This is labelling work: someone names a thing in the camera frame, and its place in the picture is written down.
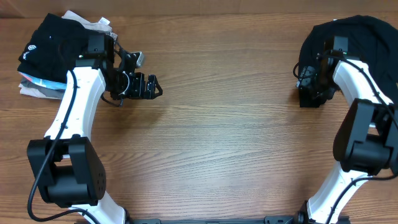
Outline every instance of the black cloth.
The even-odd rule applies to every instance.
[[[381,91],[398,104],[398,30],[371,16],[354,16],[315,26],[302,45],[298,74],[304,66],[319,69],[317,53],[334,35],[348,38],[348,52],[360,55]]]
[[[87,49],[88,37],[93,34],[98,32],[85,29],[77,21],[47,14],[18,58],[21,64],[17,70],[36,78],[66,83],[67,68],[59,57],[58,46],[63,43],[63,58],[72,66]]]

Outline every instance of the black cable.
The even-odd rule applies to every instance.
[[[294,68],[293,68],[293,75],[294,75],[294,77],[296,77],[296,78],[299,79],[299,80],[303,80],[303,79],[305,79],[305,78],[312,78],[312,77],[315,77],[315,75],[317,75],[317,73],[314,72],[313,75],[307,75],[307,76],[300,77],[300,76],[298,76],[298,75],[296,74],[296,69],[297,69],[298,66],[299,66],[299,62],[297,62],[297,64],[294,65]]]
[[[63,45],[64,42],[65,42],[65,40],[63,42],[61,42],[61,44],[58,46],[58,54],[59,54],[59,56],[61,58],[61,61],[67,66],[67,64],[65,63],[65,61],[63,59],[63,56],[61,54],[61,48],[62,48],[62,45]],[[56,218],[62,217],[64,215],[68,215],[68,214],[76,213],[76,212],[81,212],[82,215],[83,214],[87,215],[95,224],[100,224],[99,221],[92,214],[88,213],[86,210],[84,210],[82,208],[68,210],[68,211],[61,212],[61,213],[56,214],[56,215],[52,215],[52,216],[47,217],[47,218],[39,218],[39,217],[37,217],[37,216],[35,216],[33,214],[32,202],[33,202],[33,198],[34,198],[34,195],[35,195],[36,188],[37,188],[37,186],[39,184],[39,180],[40,180],[40,178],[41,178],[41,176],[42,176],[42,174],[44,172],[44,167],[49,162],[50,158],[52,159],[52,156],[53,156],[53,153],[54,153],[54,150],[55,150],[55,146],[57,145],[58,140],[61,138],[63,130],[66,128],[67,121],[68,121],[70,112],[72,111],[73,103],[75,102],[75,98],[76,98],[76,93],[77,93],[77,88],[78,88],[76,75],[73,72],[73,69],[68,69],[68,70],[70,71],[70,73],[72,75],[72,78],[73,78],[72,98],[70,100],[67,112],[65,113],[65,117],[63,118],[63,121],[61,123],[60,130],[59,130],[57,136],[55,137],[54,141],[52,142],[50,150],[48,151],[48,153],[47,153],[47,155],[46,155],[46,157],[45,157],[45,159],[43,161],[43,164],[40,167],[39,172],[37,173],[37,176],[36,176],[36,179],[35,179],[35,181],[33,183],[32,189],[30,190],[29,199],[27,201],[27,213],[29,214],[31,219],[33,219],[33,220],[35,220],[37,222],[47,222],[47,221],[54,220]]]
[[[119,42],[117,40],[115,40],[115,43],[119,46],[119,52],[117,52],[117,50],[115,49],[114,51],[118,53],[120,59],[121,59],[121,63],[119,65],[119,68],[116,69],[117,71],[123,72],[124,69],[124,64],[125,64],[125,54],[126,51],[122,48],[122,46],[120,46]]]
[[[379,92],[376,90],[376,87],[374,87],[372,80],[368,77],[368,75],[363,71],[362,68],[358,67],[356,64],[354,64],[353,62],[350,62],[349,60],[345,59],[345,58],[341,58],[341,57],[337,57],[337,56],[333,56],[333,55],[319,55],[320,58],[325,57],[325,58],[332,58],[332,59],[336,59],[336,60],[341,60],[342,62],[345,62],[349,65],[351,65],[352,67],[356,68],[359,72],[362,73],[362,75],[365,77],[366,81],[369,83],[374,96],[377,98],[377,100],[380,101],[381,105],[383,105],[383,107],[387,110],[387,112],[389,113],[392,122],[395,124],[396,128],[398,129],[398,122],[394,117],[394,114],[392,113],[392,111],[390,110],[390,108],[388,107],[388,105],[386,104],[386,102],[380,97]],[[364,181],[364,180],[378,180],[378,181],[385,181],[385,180],[392,180],[394,178],[396,178],[398,176],[398,173],[393,174],[392,176],[389,177],[363,177],[363,178],[358,178],[356,180],[353,180],[351,183],[349,183],[349,185],[342,191],[342,193],[339,195],[339,197],[337,198],[337,200],[335,201],[335,204],[332,206],[328,220],[326,221],[326,224],[329,224],[331,221],[331,218],[333,216],[333,214],[335,213],[335,210],[337,208],[338,203],[340,202],[340,200],[344,197],[344,195],[347,193],[347,191],[354,185],[356,185],[357,182],[359,181]]]
[[[123,106],[123,98],[120,99],[120,103],[119,103],[118,105],[117,105],[116,103],[112,103],[112,102],[110,102],[109,100],[105,99],[104,93],[101,94],[101,99],[102,99],[103,101],[109,103],[110,105],[115,106],[115,107],[122,107],[122,106]]]

